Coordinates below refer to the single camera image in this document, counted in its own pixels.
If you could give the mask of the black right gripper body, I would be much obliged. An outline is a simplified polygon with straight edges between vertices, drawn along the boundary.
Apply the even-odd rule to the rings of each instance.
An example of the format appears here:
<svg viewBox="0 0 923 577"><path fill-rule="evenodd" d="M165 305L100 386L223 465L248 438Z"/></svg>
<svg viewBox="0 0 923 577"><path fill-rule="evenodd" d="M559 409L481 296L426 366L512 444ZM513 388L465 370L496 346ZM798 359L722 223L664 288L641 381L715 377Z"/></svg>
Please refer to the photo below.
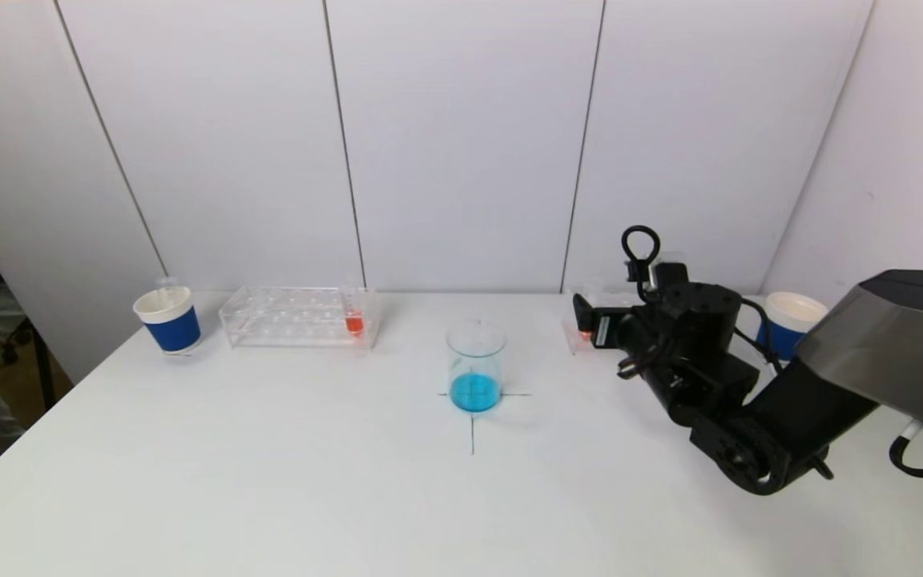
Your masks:
<svg viewBox="0 0 923 577"><path fill-rule="evenodd" d="M594 307L592 317L592 342L597 349L630 350L646 340L646 326L641 318L642 308Z"/></svg>

